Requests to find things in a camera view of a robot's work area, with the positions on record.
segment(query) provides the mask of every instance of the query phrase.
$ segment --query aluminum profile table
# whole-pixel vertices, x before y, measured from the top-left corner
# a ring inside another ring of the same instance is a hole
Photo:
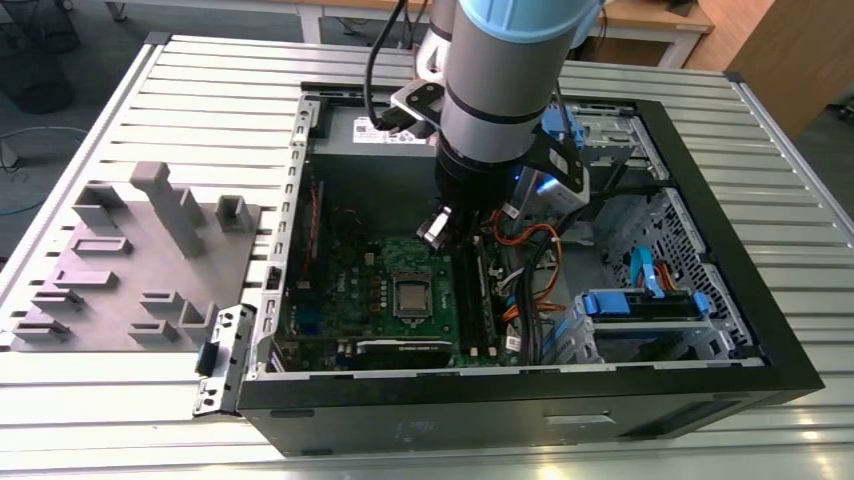
[[[239,194],[271,207],[265,255],[301,81],[361,82],[367,49],[173,36],[144,45],[0,273],[0,340],[77,223],[87,181],[141,199],[133,162],[169,163],[199,202]],[[411,57],[379,55],[403,85]],[[192,353],[0,353],[0,474],[177,478],[854,478],[854,229],[747,87],[722,75],[567,64],[567,95],[663,103],[827,388],[670,441],[283,459],[248,422],[191,420]],[[257,304],[261,262],[243,301]]]

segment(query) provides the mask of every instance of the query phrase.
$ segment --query metal hinge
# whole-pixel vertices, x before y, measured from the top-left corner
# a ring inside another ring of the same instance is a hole
[[[193,416],[237,415],[237,393],[252,339],[255,307],[235,305],[220,310],[211,340],[199,350],[199,382]]]

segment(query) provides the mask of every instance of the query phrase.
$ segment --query label sticker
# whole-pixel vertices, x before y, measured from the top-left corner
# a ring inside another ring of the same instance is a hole
[[[516,207],[514,207],[512,205],[510,205],[508,203],[504,204],[504,206],[502,207],[502,211],[507,214],[507,216],[510,218],[512,218],[514,220],[516,219],[516,217],[519,216],[519,209]]]
[[[504,348],[511,352],[522,351],[522,337],[519,337],[519,334],[511,325],[507,325],[507,340],[504,341]]]
[[[373,128],[368,117],[352,121],[352,143],[396,143],[405,145],[427,145],[427,139],[415,138],[408,131],[389,133]]]

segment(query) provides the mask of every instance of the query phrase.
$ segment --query blue latch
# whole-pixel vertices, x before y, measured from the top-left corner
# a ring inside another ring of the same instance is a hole
[[[591,292],[582,296],[587,315],[631,313],[623,292]]]
[[[711,304],[708,303],[708,297],[703,292],[694,292],[694,303],[696,303],[696,308],[699,313],[703,314],[703,317],[708,315],[708,312],[711,312]]]

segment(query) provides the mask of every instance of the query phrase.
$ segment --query wastebasket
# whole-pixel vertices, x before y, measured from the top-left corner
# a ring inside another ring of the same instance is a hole
[[[52,53],[65,53],[80,45],[77,31],[61,0],[0,0],[9,17],[26,36]]]
[[[13,23],[0,24],[0,91],[26,113],[56,112],[75,99],[56,57]]]

